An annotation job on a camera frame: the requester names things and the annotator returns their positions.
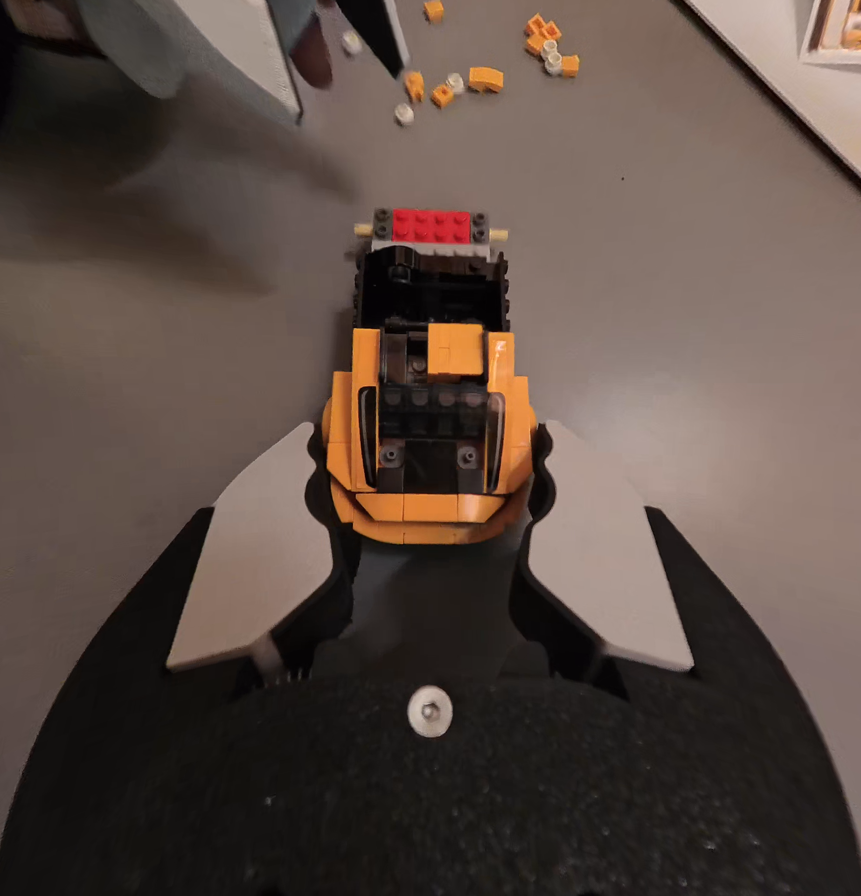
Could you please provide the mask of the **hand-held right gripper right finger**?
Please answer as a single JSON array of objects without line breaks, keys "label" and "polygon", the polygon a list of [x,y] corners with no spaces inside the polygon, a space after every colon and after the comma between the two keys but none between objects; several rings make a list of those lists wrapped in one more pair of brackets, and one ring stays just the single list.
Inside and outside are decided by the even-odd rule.
[{"label": "hand-held right gripper right finger", "polygon": [[627,659],[694,666],[646,513],[623,471],[563,424],[537,430],[531,523],[514,569],[514,625],[552,673]]}]

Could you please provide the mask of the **person's left hand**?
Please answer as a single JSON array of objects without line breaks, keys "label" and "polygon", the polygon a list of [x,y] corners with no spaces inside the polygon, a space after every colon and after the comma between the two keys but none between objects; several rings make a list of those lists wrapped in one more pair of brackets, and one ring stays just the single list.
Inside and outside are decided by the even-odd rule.
[{"label": "person's left hand", "polygon": [[289,51],[290,60],[302,79],[318,90],[327,90],[333,83],[330,53],[321,21],[313,13]]}]

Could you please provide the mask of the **scattered orange white lego pieces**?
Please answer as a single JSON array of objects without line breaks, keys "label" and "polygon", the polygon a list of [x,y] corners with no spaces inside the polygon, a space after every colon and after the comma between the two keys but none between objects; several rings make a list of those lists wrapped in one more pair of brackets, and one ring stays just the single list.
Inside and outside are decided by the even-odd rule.
[{"label": "scattered orange white lego pieces", "polygon": [[396,2],[409,60],[390,76],[365,49],[335,68],[335,97],[399,129],[515,98],[528,76],[560,84],[581,65],[579,30],[555,2]]}]

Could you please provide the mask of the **orange black lego car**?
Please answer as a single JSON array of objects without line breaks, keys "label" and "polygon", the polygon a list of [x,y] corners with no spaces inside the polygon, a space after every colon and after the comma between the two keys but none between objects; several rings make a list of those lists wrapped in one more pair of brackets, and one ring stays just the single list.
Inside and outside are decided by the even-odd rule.
[{"label": "orange black lego car", "polygon": [[354,228],[350,367],[322,438],[338,518],[394,545],[495,538],[522,514],[537,419],[507,260],[483,211],[380,206]]}]

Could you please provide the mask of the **white book stand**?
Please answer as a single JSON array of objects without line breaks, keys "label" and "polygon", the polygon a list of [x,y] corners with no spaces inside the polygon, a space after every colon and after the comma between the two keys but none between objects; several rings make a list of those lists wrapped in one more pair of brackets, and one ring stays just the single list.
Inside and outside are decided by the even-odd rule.
[{"label": "white book stand", "polygon": [[813,3],[685,4],[861,182],[861,66],[800,61]]}]

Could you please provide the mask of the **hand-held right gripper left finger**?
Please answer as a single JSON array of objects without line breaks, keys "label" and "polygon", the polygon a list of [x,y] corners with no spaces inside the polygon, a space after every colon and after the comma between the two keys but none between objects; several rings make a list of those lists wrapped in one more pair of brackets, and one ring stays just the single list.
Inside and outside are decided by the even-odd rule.
[{"label": "hand-held right gripper left finger", "polygon": [[348,626],[352,578],[320,447],[302,423],[216,500],[169,670],[249,658],[261,673],[308,673]]}]

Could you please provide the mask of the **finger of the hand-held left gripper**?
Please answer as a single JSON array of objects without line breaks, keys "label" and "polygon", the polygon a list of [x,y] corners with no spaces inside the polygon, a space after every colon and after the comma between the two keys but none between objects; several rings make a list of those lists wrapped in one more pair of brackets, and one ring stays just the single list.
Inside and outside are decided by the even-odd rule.
[{"label": "finger of the hand-held left gripper", "polygon": [[347,55],[368,49],[388,73],[398,79],[410,63],[403,29],[394,1],[335,1],[349,27],[341,36]]},{"label": "finger of the hand-held left gripper", "polygon": [[204,76],[276,121],[302,104],[267,1],[79,1],[97,47],[145,92],[169,98]]}]

